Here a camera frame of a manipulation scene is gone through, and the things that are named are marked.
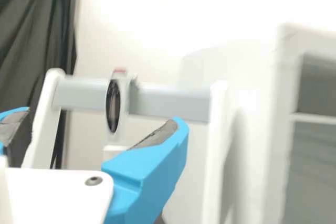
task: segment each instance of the screw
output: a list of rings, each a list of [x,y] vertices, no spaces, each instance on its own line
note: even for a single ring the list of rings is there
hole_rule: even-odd
[[[94,177],[88,178],[85,181],[85,184],[87,186],[96,186],[96,185],[99,185],[102,181],[103,181],[103,179],[101,177],[94,176]]]

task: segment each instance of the blue plastic part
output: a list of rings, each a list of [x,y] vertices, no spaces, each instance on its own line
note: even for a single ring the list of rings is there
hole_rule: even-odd
[[[184,169],[189,128],[173,118],[177,131],[160,145],[122,152],[101,170],[113,178],[113,197],[104,224],[152,224]]]
[[[20,108],[16,108],[13,110],[8,110],[5,112],[1,112],[0,113],[0,122],[2,121],[3,118],[5,118],[6,116],[13,114],[15,112],[20,112],[20,111],[27,111],[29,110],[29,107],[20,107]],[[0,155],[4,154],[4,145],[0,142]]]

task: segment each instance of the gray plastic bar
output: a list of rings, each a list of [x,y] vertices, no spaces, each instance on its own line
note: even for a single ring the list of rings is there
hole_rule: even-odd
[[[210,90],[185,90],[164,86],[130,85],[129,113],[136,115],[179,116],[184,120],[209,121]]]
[[[61,80],[53,106],[64,110],[104,111],[109,80],[67,77]],[[131,82],[129,113],[207,123],[210,90],[185,90],[166,86],[140,85]]]
[[[104,111],[108,85],[108,79],[66,77],[60,80],[52,105],[63,110]]]

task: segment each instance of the white shelf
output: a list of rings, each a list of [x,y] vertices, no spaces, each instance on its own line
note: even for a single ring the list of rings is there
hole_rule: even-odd
[[[290,120],[293,122],[336,125],[336,116],[327,116],[327,115],[294,113],[290,115]]]

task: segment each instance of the dark curtain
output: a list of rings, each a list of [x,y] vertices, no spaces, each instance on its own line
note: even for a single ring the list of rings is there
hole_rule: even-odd
[[[29,106],[22,144],[31,138],[38,98],[46,71],[74,71],[76,47],[73,29],[75,0],[0,0],[0,111]],[[61,114],[53,161],[60,168],[65,128]],[[20,158],[13,166],[20,165]]]

